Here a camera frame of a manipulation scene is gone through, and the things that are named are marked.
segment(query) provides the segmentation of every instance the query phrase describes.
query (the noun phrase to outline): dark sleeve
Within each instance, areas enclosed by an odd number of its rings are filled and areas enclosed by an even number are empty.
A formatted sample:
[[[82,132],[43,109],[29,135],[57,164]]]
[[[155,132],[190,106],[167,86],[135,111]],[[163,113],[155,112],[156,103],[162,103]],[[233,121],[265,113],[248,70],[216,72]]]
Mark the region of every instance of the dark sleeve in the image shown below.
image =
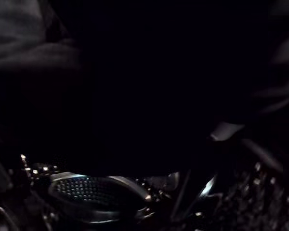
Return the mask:
[[[81,81],[79,50],[66,39],[49,42],[46,26],[37,0],[0,0],[2,114],[17,104],[58,118],[63,95]]]

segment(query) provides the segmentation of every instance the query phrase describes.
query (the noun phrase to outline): perforated metal surface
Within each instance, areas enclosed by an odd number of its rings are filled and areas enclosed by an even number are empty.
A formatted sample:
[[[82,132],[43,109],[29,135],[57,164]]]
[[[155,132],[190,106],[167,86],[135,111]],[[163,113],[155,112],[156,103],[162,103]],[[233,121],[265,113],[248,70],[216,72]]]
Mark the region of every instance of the perforated metal surface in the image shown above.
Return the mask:
[[[128,189],[107,178],[75,177],[57,180],[54,192],[69,201],[99,209],[141,209],[143,202]]]

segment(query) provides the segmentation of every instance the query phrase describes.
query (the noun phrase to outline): reflective metal surface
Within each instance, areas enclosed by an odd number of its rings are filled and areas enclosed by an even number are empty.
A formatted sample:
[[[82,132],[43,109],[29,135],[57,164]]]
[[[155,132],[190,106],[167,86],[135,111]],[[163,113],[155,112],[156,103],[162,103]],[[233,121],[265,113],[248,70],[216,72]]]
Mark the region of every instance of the reflective metal surface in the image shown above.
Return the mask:
[[[49,194],[69,217],[88,224],[119,221],[123,216],[145,219],[154,214],[146,206],[151,195],[124,177],[92,178],[71,172],[51,175]]]
[[[0,231],[18,231],[19,229],[12,222],[10,217],[4,211],[3,208],[0,207]]]

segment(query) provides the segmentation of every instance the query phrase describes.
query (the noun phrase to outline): metal speaker grille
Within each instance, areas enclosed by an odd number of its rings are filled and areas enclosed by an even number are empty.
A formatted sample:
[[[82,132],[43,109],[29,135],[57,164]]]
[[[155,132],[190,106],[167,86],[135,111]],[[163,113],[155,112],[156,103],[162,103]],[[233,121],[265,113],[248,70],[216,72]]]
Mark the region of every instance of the metal speaker grille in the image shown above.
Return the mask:
[[[108,178],[75,177],[57,180],[52,193],[56,197],[100,210],[138,210],[144,203],[133,192]]]

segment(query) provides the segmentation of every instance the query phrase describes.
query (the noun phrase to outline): dark clothing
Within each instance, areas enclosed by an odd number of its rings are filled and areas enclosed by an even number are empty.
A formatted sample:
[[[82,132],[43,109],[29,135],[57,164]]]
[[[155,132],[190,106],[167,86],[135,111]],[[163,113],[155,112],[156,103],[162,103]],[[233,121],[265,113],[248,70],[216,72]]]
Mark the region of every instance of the dark clothing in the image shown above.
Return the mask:
[[[47,5],[0,0],[0,119],[32,160],[78,172],[185,165],[216,122],[289,103],[289,9],[274,4],[268,21],[254,1],[55,0],[67,33]]]

